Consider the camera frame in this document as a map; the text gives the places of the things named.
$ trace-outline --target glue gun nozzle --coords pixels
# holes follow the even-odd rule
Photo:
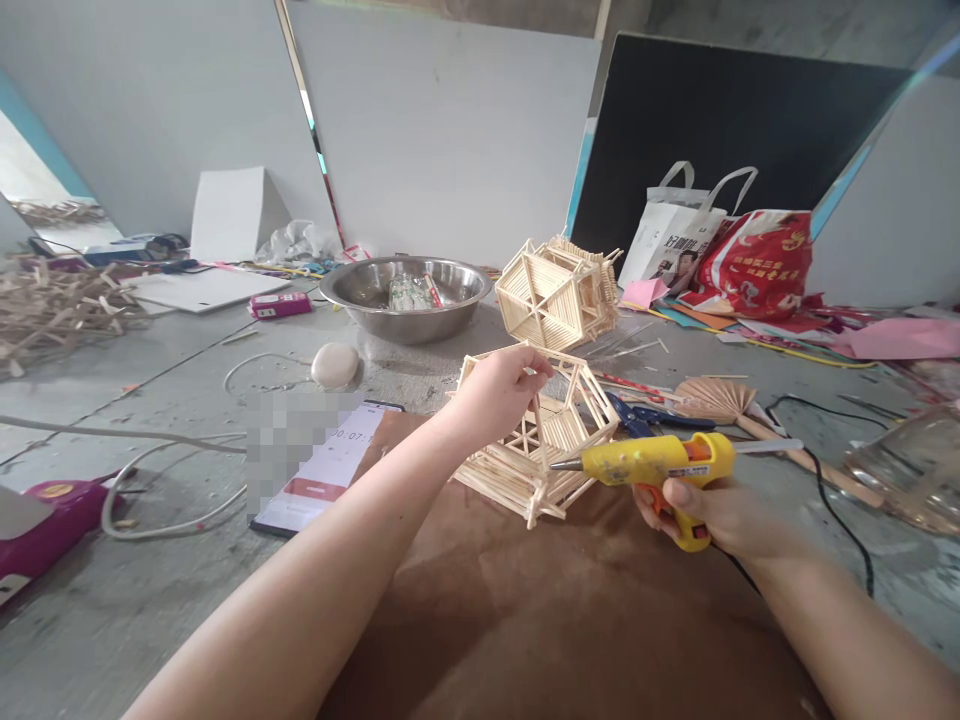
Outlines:
[[[558,463],[553,463],[553,465],[550,466],[550,469],[560,472],[567,470],[583,470],[583,460],[580,458],[574,458],[573,460],[561,460]]]

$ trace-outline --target blue pliers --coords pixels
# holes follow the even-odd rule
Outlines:
[[[650,428],[651,425],[672,425],[674,427],[700,431],[714,430],[717,427],[717,424],[713,420],[684,418],[643,405],[630,407],[610,392],[607,393],[607,398],[610,400],[610,404],[613,405],[613,409],[617,411],[617,415],[620,416],[620,424],[632,438],[653,437],[653,430]]]

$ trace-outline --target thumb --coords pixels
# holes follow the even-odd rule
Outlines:
[[[677,478],[669,478],[664,483],[663,496],[673,507],[683,510],[687,515],[709,520],[710,501],[700,488]]]

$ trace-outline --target person's left hand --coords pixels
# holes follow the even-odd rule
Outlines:
[[[433,421],[473,453],[516,430],[533,409],[537,394],[554,369],[532,347],[517,345],[481,360]]]

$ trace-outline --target glue gun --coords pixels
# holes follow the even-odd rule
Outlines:
[[[653,509],[670,508],[663,496],[663,484],[675,477],[703,488],[713,480],[733,474],[737,453],[779,452],[802,449],[793,438],[738,443],[734,447],[721,433],[696,433],[682,441],[675,435],[644,437],[607,443],[584,450],[579,458],[554,463],[552,470],[581,470],[604,485],[637,485],[650,491]],[[676,543],[686,552],[699,552],[710,544],[710,533],[702,520],[672,508],[680,529]]]

